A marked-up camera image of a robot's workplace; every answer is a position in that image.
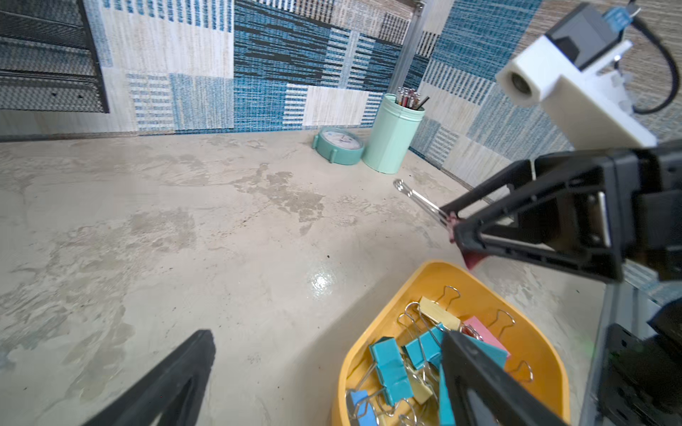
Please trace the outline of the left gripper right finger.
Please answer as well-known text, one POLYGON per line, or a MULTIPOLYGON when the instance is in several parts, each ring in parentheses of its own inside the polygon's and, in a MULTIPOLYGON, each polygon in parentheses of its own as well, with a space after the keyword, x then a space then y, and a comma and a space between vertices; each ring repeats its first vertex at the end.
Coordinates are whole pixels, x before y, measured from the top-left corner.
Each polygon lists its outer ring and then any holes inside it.
POLYGON ((457 425, 564 424, 462 333, 444 335, 442 367, 457 425))

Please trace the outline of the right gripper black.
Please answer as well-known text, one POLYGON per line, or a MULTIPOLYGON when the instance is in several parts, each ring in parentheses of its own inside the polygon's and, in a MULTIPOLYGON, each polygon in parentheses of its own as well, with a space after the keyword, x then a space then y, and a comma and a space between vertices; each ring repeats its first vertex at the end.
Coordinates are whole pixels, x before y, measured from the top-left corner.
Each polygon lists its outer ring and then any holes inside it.
POLYGON ((622 282, 631 260, 679 280, 681 141, 517 161, 440 207, 440 218, 488 257, 598 282, 622 282))

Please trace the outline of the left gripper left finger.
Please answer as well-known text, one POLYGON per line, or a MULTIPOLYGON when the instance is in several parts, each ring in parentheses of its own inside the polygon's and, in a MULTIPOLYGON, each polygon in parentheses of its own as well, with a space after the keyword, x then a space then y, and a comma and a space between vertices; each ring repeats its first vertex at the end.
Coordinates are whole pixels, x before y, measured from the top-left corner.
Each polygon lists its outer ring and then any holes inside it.
POLYGON ((216 346, 199 329, 87 425, 195 425, 216 346))

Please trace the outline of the pink binder clip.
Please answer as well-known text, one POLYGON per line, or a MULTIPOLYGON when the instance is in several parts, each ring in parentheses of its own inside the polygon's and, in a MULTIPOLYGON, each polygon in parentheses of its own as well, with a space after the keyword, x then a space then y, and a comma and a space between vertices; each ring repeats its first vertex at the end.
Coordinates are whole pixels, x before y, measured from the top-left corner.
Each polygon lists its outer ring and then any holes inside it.
POLYGON ((477 252, 465 245, 465 240, 459 233, 461 231, 461 224, 463 221, 456 216, 456 213, 446 213, 435 203, 428 200, 424 195, 421 195, 419 192, 413 190, 402 179, 396 179, 393 182, 393 185, 400 193, 410 198, 410 200, 415 202, 420 209, 425 211, 430 217, 434 218, 448 231, 449 242, 451 244, 455 244, 458 247, 463 256, 465 266, 469 270, 474 269, 487 257, 486 254, 477 252))
POLYGON ((497 347, 497 349, 504 351, 506 358, 511 357, 511 353, 507 348, 500 342, 498 337, 495 337, 489 330, 488 326, 485 326, 481 320, 476 316, 471 316, 468 319, 464 319, 462 322, 465 329, 472 332, 472 336, 477 340, 485 342, 486 344, 497 347))

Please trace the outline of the yellow plastic storage tray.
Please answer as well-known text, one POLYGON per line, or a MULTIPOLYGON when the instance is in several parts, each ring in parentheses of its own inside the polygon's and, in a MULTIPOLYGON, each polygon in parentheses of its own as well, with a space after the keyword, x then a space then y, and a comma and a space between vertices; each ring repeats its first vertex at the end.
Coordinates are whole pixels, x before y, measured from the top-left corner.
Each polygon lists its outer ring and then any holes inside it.
POLYGON ((555 347, 464 268, 426 262, 369 313, 337 374, 332 424, 570 423, 555 347))

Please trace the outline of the yellow binder clip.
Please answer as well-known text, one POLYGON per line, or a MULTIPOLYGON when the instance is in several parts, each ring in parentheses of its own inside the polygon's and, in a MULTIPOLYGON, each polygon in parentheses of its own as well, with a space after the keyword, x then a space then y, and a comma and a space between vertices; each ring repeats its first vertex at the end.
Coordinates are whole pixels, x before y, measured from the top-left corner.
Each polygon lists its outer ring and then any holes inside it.
POLYGON ((463 322, 449 311, 452 303, 461 297, 460 291, 452 286, 445 286, 436 300, 421 296, 419 300, 407 304, 398 317, 398 322, 407 326, 421 321, 425 326, 433 325, 447 331, 459 331, 463 322))

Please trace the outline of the teal binder clip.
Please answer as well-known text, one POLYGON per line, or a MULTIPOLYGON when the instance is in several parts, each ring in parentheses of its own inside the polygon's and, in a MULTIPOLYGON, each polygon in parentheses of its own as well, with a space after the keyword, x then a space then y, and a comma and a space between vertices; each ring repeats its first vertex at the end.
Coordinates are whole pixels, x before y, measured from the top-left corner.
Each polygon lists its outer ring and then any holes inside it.
POLYGON ((495 425, 508 408, 504 390, 511 379, 504 372, 506 354, 460 332, 442 341, 440 423, 495 425))
POLYGON ((372 363, 369 371, 360 383, 353 388, 358 392, 364 382, 376 373, 380 384, 378 395, 382 395, 385 403, 395 408, 403 400, 414 397, 408 372, 396 340, 393 337, 382 337, 369 346, 372 363))
POLYGON ((447 328, 442 324, 408 342, 403 346, 408 360, 415 370, 420 370, 430 364, 436 368, 442 363, 442 340, 447 328))

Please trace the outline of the blue binder clip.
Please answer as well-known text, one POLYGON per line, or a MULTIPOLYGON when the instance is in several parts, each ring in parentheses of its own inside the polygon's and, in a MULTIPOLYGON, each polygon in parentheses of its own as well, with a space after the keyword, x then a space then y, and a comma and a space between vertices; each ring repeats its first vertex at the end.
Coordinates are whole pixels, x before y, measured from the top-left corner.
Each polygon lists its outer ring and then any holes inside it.
POLYGON ((379 426, 372 397, 366 390, 350 390, 346 394, 346 409, 351 426, 379 426))

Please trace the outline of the mint green pen cup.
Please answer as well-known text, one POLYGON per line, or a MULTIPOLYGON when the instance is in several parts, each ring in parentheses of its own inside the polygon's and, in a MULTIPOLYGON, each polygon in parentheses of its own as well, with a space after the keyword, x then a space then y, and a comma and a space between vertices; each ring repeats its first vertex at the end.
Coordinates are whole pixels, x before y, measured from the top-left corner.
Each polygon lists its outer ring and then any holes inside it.
POLYGON ((372 170, 394 175, 403 163, 426 110, 398 105, 394 94, 385 94, 373 124, 362 161, 372 170))

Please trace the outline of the pens in cup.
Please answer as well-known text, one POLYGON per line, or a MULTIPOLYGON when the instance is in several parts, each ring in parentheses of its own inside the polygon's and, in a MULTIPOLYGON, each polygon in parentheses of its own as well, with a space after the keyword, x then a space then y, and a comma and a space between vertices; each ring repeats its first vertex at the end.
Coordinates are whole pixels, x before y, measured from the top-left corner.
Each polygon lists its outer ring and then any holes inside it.
POLYGON ((417 90, 406 87, 399 87, 395 94, 397 105, 415 111, 421 110, 429 99, 429 96, 423 97, 417 90))

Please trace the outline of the mint green alarm clock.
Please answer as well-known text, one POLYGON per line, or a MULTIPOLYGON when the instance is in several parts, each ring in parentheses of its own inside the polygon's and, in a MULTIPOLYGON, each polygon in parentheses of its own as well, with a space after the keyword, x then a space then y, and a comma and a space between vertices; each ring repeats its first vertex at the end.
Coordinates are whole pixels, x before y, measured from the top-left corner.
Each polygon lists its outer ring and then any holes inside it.
POLYGON ((314 136, 312 148, 329 163, 350 166, 362 159, 365 144, 349 131, 324 127, 314 136))

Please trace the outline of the black mesh desk shelf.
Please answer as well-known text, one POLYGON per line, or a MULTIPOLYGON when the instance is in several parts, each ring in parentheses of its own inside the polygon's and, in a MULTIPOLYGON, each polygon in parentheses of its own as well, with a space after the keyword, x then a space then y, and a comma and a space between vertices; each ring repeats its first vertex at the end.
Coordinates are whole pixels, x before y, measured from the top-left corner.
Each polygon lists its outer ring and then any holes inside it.
POLYGON ((1 108, 110 112, 83 1, 1 3, 1 108))

